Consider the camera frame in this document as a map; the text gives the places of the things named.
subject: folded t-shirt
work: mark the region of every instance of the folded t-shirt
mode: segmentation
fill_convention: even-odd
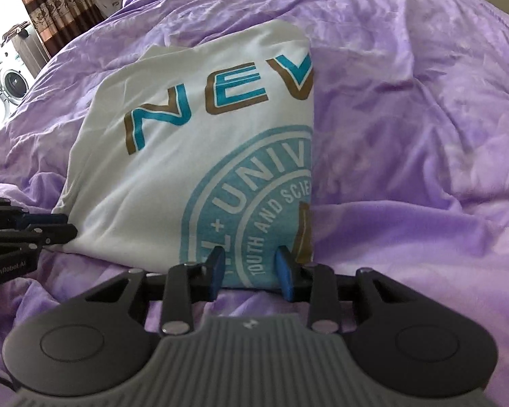
[[[54,209],[66,252],[166,272],[226,251],[224,285],[274,288],[274,252],[310,260],[313,67],[292,24],[152,47],[99,86]]]

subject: brown curtain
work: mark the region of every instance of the brown curtain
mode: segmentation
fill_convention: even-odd
[[[49,55],[103,21],[94,0],[23,0]]]

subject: purple bedsheet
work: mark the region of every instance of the purple bedsheet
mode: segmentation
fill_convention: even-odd
[[[51,60],[0,131],[0,195],[52,209],[96,87],[150,45],[273,18],[312,44],[315,260],[372,266],[484,325],[499,346],[487,394],[509,407],[509,16],[483,0],[125,0]],[[0,350],[12,327],[121,270],[43,252],[0,287]],[[227,291],[195,311],[303,309]]]

